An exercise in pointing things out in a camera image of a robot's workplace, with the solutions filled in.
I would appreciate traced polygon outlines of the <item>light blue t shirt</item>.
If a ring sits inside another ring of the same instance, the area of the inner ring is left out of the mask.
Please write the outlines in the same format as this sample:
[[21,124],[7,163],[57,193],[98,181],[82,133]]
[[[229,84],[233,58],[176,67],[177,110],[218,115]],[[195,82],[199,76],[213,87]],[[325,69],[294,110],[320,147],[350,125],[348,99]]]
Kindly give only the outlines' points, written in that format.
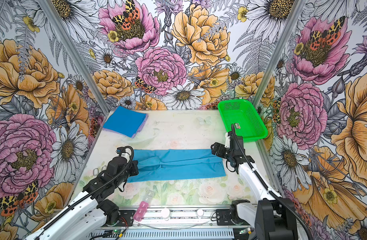
[[139,173],[129,183],[221,178],[223,160],[202,150],[135,150]]

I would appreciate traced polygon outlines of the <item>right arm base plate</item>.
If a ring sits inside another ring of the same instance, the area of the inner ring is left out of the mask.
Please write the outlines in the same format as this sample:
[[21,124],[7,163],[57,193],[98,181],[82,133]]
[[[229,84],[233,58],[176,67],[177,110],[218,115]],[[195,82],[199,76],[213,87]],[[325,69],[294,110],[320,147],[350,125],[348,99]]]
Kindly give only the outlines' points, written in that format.
[[226,209],[217,209],[215,211],[216,222],[218,226],[238,226],[241,221],[237,219],[235,212]]

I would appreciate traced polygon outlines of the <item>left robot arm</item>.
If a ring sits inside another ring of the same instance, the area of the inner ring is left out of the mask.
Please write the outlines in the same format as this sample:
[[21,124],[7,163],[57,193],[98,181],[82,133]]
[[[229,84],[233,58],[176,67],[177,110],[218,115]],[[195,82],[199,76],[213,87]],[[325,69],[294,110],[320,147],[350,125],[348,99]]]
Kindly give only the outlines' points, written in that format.
[[138,174],[138,161],[114,157],[74,200],[26,239],[80,240],[99,227],[116,224],[120,219],[119,208],[108,197],[126,184],[129,177]]

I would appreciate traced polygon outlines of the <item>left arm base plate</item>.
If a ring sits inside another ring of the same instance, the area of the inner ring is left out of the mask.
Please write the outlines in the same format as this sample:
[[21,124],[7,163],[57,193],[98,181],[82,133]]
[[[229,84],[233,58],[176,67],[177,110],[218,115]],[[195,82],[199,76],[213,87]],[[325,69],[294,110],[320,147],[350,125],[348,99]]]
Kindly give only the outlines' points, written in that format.
[[119,218],[114,224],[114,227],[132,227],[135,212],[135,210],[120,210]]

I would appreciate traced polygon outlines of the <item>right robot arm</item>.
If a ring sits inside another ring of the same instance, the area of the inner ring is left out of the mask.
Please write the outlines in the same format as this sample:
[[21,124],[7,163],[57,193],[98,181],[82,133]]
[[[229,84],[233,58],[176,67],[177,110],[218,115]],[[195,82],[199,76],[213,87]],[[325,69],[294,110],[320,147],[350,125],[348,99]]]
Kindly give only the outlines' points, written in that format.
[[257,200],[256,206],[249,201],[233,201],[231,219],[251,225],[258,240],[297,240],[297,219],[292,202],[282,198],[263,178],[252,157],[246,155],[242,137],[229,132],[226,142],[228,146],[211,145],[211,153],[229,163]]

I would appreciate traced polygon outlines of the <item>green plastic basket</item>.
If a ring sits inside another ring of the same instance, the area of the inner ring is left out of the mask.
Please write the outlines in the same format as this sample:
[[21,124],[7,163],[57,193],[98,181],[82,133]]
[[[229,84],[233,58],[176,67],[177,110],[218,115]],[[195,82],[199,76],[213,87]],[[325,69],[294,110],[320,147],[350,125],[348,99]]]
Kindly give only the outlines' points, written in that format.
[[243,99],[221,101],[217,108],[226,131],[230,132],[234,125],[236,135],[243,137],[245,143],[268,136],[266,126],[251,102]]

